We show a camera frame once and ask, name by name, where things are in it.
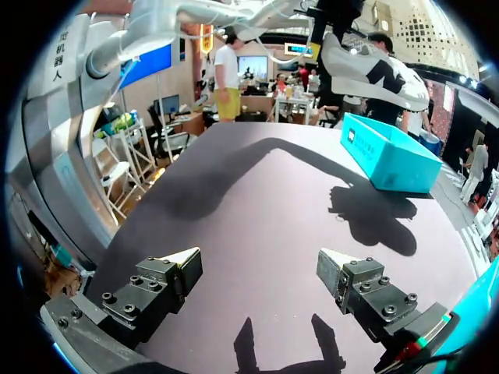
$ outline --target display screen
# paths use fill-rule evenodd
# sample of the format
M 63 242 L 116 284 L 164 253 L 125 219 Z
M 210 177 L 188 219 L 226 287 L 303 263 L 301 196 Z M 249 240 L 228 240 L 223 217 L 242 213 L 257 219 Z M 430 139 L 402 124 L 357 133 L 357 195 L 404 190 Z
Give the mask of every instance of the display screen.
M 145 53 L 140 56 L 140 61 L 136 62 L 132 70 L 128 73 L 122 85 L 119 87 L 128 86 L 146 76 L 150 76 L 156 72 L 167 69 L 172 66 L 172 45 L 166 45 L 163 48 L 158 48 L 154 51 Z
M 295 72 L 298 70 L 298 62 L 293 62 L 291 64 L 278 64 L 278 70 L 284 70 L 286 72 Z
M 238 57 L 239 73 L 243 74 L 249 68 L 255 79 L 267 80 L 267 56 Z
M 285 43 L 284 44 L 284 54 L 291 56 L 300 56 L 303 52 L 305 54 L 303 57 L 312 57 L 313 52 L 312 48 L 306 49 L 306 45 L 304 44 L 294 44 L 294 43 Z

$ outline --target white sneaker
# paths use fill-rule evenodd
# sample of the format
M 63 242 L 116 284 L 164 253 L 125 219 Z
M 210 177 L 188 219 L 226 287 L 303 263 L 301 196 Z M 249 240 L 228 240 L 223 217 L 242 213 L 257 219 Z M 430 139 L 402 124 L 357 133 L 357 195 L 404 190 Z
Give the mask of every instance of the white sneaker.
M 416 72 L 371 44 L 353 55 L 329 33 L 323 41 L 321 58 L 335 94 L 380 99 L 409 111 L 428 108 L 430 96 Z

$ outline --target table surface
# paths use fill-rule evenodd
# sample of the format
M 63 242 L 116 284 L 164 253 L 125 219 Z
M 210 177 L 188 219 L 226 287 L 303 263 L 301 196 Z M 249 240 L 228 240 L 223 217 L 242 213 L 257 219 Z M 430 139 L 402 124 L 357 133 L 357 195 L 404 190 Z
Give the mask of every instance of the table surface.
M 147 256 L 201 248 L 203 276 L 137 350 L 191 374 L 372 372 L 384 349 L 343 316 L 316 276 L 322 247 L 372 256 L 419 310 L 451 308 L 474 281 L 431 196 L 377 191 L 340 132 L 217 124 L 129 215 L 88 296 L 115 291 Z

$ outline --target teal box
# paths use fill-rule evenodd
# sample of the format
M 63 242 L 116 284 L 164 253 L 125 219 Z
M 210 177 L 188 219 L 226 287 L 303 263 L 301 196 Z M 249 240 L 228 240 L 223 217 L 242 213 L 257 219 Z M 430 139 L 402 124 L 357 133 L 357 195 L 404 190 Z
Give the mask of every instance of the teal box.
M 345 114 L 341 143 L 377 189 L 428 193 L 442 165 L 398 128 L 358 115 Z

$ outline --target office chair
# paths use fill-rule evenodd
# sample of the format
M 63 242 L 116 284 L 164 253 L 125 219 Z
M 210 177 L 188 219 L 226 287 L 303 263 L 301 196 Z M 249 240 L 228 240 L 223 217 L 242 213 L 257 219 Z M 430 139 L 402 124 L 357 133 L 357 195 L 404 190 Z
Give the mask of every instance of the office chair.
M 190 146 L 193 141 L 197 139 L 197 136 L 191 135 L 187 132 L 174 133 L 174 128 L 176 126 L 181 126 L 181 122 L 168 124 L 166 125 L 166 129 L 163 130 L 163 124 L 154 110 L 154 106 L 151 105 L 147 111 L 149 112 L 150 119 L 153 122 L 153 129 L 150 133 L 148 133 L 147 137 L 155 158 L 162 159 L 168 157 L 168 147 L 165 141 L 166 136 L 168 137 L 168 143 L 170 144 L 173 156 L 183 152 L 184 149 Z

